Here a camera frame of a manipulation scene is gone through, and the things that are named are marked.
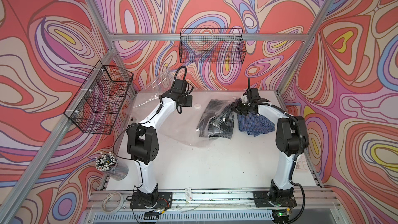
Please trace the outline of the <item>blue checked shirt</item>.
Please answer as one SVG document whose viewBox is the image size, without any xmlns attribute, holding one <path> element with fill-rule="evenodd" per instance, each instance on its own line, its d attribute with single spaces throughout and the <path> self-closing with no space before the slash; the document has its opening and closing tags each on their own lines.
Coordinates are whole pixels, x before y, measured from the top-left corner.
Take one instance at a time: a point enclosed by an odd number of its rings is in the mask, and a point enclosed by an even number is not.
<svg viewBox="0 0 398 224">
<path fill-rule="evenodd" d="M 246 132 L 251 136 L 268 134 L 276 130 L 275 124 L 262 115 L 237 115 L 237 119 L 240 132 Z"/>
</svg>

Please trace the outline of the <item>clear plastic vacuum bag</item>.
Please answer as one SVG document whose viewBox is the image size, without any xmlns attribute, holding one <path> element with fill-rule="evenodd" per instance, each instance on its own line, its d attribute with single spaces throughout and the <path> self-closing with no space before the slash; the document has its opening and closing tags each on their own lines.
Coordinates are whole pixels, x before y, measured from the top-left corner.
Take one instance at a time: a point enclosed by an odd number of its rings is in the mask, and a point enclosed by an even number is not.
<svg viewBox="0 0 398 224">
<path fill-rule="evenodd" d="M 167 92 L 173 82 L 174 75 L 166 70 L 157 76 L 134 100 L 131 112 L 133 123 L 144 123 L 149 120 L 160 106 L 160 95 Z M 176 108 L 169 100 L 166 100 L 166 109 L 153 118 L 160 119 L 155 129 L 158 136 L 166 136 L 187 146 L 206 147 L 210 142 L 216 140 L 208 131 L 208 121 L 204 127 L 199 127 L 202 115 L 211 100 L 210 91 L 198 91 L 191 93 L 193 103 L 191 107 Z"/>
</svg>

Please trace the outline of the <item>grey plaid shirt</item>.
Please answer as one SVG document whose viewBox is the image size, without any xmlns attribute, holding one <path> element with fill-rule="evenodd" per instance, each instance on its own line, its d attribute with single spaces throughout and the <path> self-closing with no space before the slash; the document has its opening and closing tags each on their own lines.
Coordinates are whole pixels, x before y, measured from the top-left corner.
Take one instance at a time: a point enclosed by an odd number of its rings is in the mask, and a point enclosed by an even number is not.
<svg viewBox="0 0 398 224">
<path fill-rule="evenodd" d="M 197 125 L 199 137 L 230 140 L 234 132 L 234 121 L 232 101 L 210 100 Z"/>
</svg>

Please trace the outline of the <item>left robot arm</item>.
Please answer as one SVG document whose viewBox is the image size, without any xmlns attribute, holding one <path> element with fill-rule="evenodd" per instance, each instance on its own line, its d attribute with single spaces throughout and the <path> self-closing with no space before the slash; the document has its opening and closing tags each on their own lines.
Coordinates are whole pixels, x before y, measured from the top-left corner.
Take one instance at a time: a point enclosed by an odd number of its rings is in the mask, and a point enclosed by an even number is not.
<svg viewBox="0 0 398 224">
<path fill-rule="evenodd" d="M 180 112 L 183 107 L 191 107 L 192 103 L 191 95 L 160 97 L 159 104 L 144 120 L 128 126 L 127 153 L 137 163 L 140 171 L 142 180 L 142 185 L 138 188 L 140 193 L 153 195 L 158 188 L 153 170 L 153 161 L 159 153 L 157 129 L 165 123 L 171 113 Z"/>
</svg>

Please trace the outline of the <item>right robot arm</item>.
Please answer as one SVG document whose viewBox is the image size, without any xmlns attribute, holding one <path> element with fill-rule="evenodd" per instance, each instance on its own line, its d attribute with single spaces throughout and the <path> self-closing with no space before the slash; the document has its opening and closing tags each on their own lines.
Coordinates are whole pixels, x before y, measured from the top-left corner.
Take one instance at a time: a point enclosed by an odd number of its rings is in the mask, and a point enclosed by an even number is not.
<svg viewBox="0 0 398 224">
<path fill-rule="evenodd" d="M 290 190 L 298 186 L 293 181 L 295 165 L 309 143 L 305 118 L 293 116 L 268 102 L 243 103 L 238 100 L 232 104 L 232 109 L 244 116 L 264 116 L 276 125 L 275 143 L 279 150 L 279 161 L 271 187 L 275 190 Z"/>
</svg>

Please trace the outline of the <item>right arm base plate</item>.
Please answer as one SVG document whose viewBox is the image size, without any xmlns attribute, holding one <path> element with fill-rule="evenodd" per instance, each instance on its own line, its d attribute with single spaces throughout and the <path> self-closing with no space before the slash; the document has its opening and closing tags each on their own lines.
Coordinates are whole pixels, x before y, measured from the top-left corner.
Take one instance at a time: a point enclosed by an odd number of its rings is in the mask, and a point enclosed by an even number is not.
<svg viewBox="0 0 398 224">
<path fill-rule="evenodd" d="M 297 202 L 293 195 L 293 189 L 270 191 L 253 191 L 253 199 L 256 207 L 294 208 Z"/>
</svg>

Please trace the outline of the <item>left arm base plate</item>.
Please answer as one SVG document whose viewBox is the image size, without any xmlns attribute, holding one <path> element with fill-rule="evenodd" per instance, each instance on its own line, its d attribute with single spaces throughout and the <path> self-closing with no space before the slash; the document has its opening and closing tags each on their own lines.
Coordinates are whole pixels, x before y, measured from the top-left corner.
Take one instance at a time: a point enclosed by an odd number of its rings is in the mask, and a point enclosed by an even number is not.
<svg viewBox="0 0 398 224">
<path fill-rule="evenodd" d="M 130 203 L 130 209 L 165 209 L 172 206 L 173 193 L 156 191 L 153 194 L 145 194 L 138 191 L 127 196 L 126 200 Z"/>
</svg>

